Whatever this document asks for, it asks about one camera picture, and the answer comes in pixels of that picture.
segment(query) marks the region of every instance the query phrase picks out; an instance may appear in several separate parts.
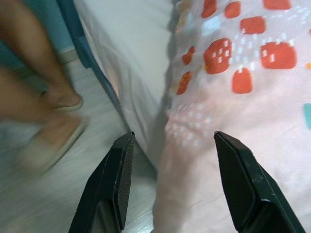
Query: bed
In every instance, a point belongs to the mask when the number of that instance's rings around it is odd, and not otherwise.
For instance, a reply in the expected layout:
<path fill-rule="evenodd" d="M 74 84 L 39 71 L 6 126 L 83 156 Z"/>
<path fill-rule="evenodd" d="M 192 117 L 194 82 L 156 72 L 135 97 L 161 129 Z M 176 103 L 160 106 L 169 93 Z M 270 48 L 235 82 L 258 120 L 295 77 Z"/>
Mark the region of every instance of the bed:
<path fill-rule="evenodd" d="M 215 131 L 250 147 L 311 231 L 310 3 L 183 0 L 178 17 L 171 0 L 58 2 L 80 60 L 158 168 L 154 233 L 234 232 Z"/>

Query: mattress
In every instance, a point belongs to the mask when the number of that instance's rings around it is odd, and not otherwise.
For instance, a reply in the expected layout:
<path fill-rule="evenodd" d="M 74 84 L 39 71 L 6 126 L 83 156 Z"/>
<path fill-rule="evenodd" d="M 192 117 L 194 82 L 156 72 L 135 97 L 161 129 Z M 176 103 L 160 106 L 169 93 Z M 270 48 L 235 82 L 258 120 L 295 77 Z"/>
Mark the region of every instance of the mattress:
<path fill-rule="evenodd" d="M 174 28 L 172 0 L 75 0 L 92 53 L 137 141 L 157 166 Z"/>

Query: gray wood floor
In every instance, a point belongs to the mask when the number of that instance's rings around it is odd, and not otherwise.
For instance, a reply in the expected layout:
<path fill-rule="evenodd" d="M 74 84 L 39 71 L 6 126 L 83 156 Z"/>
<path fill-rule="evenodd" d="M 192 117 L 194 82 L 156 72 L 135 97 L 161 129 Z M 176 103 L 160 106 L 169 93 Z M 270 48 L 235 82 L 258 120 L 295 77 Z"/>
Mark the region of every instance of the gray wood floor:
<path fill-rule="evenodd" d="M 125 128 L 91 69 L 80 61 L 66 66 L 76 90 L 84 97 L 80 110 L 90 123 L 76 144 L 49 172 L 37 179 L 23 177 L 12 164 L 18 151 L 37 131 L 15 122 L 0 124 L 0 232 L 66 233 L 88 177 Z M 36 77 L 27 80 L 38 86 Z M 124 233 L 152 230 L 156 173 L 141 151 L 134 155 L 132 187 Z"/>

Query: person's leg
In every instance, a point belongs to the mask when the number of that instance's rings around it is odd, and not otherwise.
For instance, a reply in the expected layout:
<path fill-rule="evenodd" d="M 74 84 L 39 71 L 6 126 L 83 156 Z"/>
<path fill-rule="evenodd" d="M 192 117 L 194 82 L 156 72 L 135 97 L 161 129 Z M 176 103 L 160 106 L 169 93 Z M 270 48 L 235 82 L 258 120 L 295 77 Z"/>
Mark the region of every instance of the person's leg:
<path fill-rule="evenodd" d="M 55 107 L 80 102 L 47 33 L 22 1 L 0 0 L 0 40 L 45 79 L 45 98 Z"/>
<path fill-rule="evenodd" d="M 61 148 L 81 124 L 78 116 L 49 108 L 7 70 L 0 68 L 0 118 L 42 125 L 37 137 Z"/>

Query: bed frame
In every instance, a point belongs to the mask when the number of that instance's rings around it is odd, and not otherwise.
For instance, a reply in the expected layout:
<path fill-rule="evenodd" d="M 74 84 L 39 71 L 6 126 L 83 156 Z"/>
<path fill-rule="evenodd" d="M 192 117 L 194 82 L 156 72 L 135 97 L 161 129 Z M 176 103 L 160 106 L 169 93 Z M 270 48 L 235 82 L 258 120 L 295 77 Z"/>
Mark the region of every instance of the bed frame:
<path fill-rule="evenodd" d="M 90 49 L 90 46 L 87 42 L 86 36 L 84 34 L 82 24 L 80 22 L 80 19 L 78 17 L 78 13 L 76 11 L 76 8 L 74 6 L 73 0 L 56 0 L 57 4 L 59 6 L 59 9 L 62 13 L 63 19 L 65 21 L 65 24 L 67 26 L 67 29 L 69 31 L 69 34 L 71 36 L 71 39 L 73 41 L 74 47 L 77 51 L 78 57 L 83 64 L 85 68 L 92 68 L 94 71 L 97 79 L 101 83 L 103 89 L 109 96 L 111 102 L 115 106 L 119 116 L 122 119 L 122 122 L 124 123 L 125 127 L 128 131 L 130 131 L 129 126 L 127 125 L 125 121 L 125 117 L 123 115 L 123 112 L 121 110 L 121 105 L 119 102 L 119 99 L 113 90 L 109 80 L 107 77 L 102 73 L 101 69 L 99 68 L 92 51 Z"/>

